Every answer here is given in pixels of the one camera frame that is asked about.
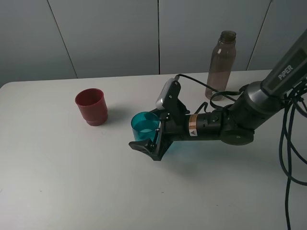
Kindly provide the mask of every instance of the plastic bottle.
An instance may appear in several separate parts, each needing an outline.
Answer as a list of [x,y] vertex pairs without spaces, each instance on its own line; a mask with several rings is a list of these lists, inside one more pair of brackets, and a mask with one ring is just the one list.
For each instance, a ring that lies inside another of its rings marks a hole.
[[[223,31],[217,45],[213,49],[207,85],[225,91],[232,65],[236,58],[236,33]],[[206,88],[205,95],[208,99],[214,94]],[[223,96],[214,97],[213,101],[219,101]]]

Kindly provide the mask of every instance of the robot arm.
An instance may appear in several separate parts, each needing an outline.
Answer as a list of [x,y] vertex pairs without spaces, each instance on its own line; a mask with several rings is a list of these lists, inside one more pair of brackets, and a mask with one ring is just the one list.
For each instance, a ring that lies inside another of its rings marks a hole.
[[133,141],[132,149],[160,161],[173,141],[221,140],[230,145],[245,145],[254,130],[283,109],[283,96],[305,79],[307,73],[307,30],[263,81],[245,88],[234,104],[211,113],[192,114],[178,99],[181,89],[177,75],[164,86],[155,110],[161,125],[153,141]]

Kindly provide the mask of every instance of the red plastic cup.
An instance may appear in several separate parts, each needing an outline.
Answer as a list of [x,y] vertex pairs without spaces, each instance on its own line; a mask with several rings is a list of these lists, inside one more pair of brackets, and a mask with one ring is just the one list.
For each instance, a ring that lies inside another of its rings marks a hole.
[[101,90],[83,90],[76,96],[75,102],[90,126],[102,125],[107,120],[107,107]]

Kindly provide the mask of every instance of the white table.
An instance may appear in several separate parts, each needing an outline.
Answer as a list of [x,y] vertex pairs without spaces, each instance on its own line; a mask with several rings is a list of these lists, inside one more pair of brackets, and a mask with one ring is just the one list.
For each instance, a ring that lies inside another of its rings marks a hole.
[[[269,71],[233,72],[228,89]],[[1,230],[283,230],[286,176],[278,160],[282,113],[246,146],[174,142],[161,162],[133,151],[131,118],[154,109],[174,75],[13,82],[0,89]],[[206,73],[190,74],[203,82]],[[205,88],[180,78],[194,112]],[[104,91],[106,124],[91,127],[74,98]],[[229,104],[223,100],[221,105]],[[297,114],[293,142],[306,154],[307,122]],[[294,176],[305,179],[293,157]],[[292,184],[294,230],[307,229],[307,188]]]

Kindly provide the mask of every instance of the blue translucent cup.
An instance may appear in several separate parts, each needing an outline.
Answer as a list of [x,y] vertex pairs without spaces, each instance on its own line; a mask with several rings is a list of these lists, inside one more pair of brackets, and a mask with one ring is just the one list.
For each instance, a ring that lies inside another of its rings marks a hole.
[[154,139],[156,129],[159,127],[159,118],[149,112],[136,114],[131,120],[131,126],[135,141]]

